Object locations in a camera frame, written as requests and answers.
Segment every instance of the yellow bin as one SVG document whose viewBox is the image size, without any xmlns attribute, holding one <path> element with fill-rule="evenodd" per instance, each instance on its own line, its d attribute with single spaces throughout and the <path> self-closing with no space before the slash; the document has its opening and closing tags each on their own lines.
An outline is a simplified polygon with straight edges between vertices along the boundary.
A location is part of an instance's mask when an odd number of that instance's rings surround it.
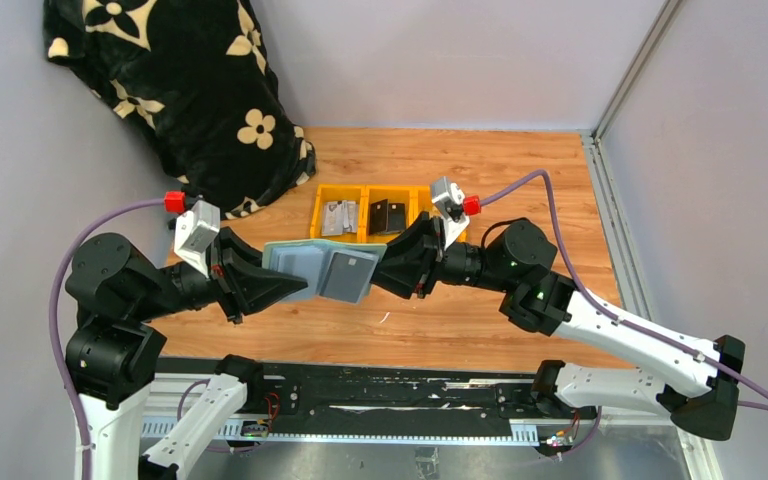
<svg viewBox="0 0 768 480">
<path fill-rule="evenodd" d="M 347 243 L 387 243 L 399 236 L 393 233 L 389 235 L 369 235 L 369 205 L 384 199 L 391 202 L 404 203 L 407 210 L 407 225 L 410 226 L 420 212 L 431 212 L 439 215 L 434 204 L 431 203 L 431 188 L 428 186 L 410 185 L 319 185 L 316 190 L 316 204 L 313 207 L 313 220 L 310 222 L 310 238 L 322 237 L 322 209 L 327 202 L 339 200 L 351 200 L 357 202 L 358 233 L 344 233 L 324 237 L 335 242 Z M 466 232 L 458 237 L 458 241 L 466 241 Z"/>
</svg>

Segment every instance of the black pillow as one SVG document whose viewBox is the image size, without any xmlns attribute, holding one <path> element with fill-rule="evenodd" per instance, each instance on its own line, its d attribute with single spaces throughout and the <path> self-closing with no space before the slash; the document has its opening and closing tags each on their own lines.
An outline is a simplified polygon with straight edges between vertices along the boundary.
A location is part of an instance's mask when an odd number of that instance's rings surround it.
<svg viewBox="0 0 768 480">
<path fill-rule="evenodd" d="M 43 18 L 48 59 L 226 217 L 253 213 L 315 173 L 313 146 L 278 101 L 248 0 L 44 0 Z"/>
</svg>

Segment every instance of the wall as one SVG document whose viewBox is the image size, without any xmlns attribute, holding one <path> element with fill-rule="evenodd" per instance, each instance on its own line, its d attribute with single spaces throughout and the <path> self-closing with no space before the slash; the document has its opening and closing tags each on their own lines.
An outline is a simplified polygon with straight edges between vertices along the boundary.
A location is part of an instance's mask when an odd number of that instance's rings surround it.
<svg viewBox="0 0 768 480">
<path fill-rule="evenodd" d="M 604 146 L 655 319 L 742 338 L 768 388 L 768 2 L 685 2 Z M 726 479 L 768 477 L 768 414 L 717 453 Z"/>
<path fill-rule="evenodd" d="M 583 129 L 663 0 L 253 0 L 281 99 L 321 126 Z"/>
<path fill-rule="evenodd" d="M 89 221 L 164 183 L 141 139 L 44 60 L 41 25 L 41 1 L 0 0 L 0 479 L 72 478 L 73 420 L 46 329 L 52 276 Z M 161 259 L 161 216 L 110 228 Z M 68 338 L 74 306 L 63 304 Z"/>
</svg>

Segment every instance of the wood grain surface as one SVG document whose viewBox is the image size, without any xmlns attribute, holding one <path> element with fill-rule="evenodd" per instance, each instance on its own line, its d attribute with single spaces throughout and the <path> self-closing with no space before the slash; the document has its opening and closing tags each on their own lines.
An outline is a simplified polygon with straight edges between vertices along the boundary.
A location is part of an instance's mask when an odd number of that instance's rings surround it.
<svg viewBox="0 0 768 480">
<path fill-rule="evenodd" d="M 316 146 L 319 173 L 266 209 L 227 223 L 250 245 L 307 238 L 319 183 L 427 185 L 448 175 L 467 195 L 484 197 L 545 168 L 576 270 L 597 294 L 619 302 L 579 136 L 356 128 L 305 133 Z M 469 240 L 478 243 L 489 225 L 520 216 L 554 241 L 542 180 L 472 217 Z M 566 272 L 560 255 L 555 268 Z M 262 361 L 520 372 L 535 371 L 544 359 L 628 366 L 589 346 L 517 329 L 498 312 L 501 299 L 494 292 L 438 284 L 428 298 L 408 301 L 373 288 L 360 305 L 325 299 L 279 304 L 240 326 L 227 323 L 217 306 L 152 326 L 168 337 L 164 353 L 169 355 L 233 353 Z"/>
</svg>

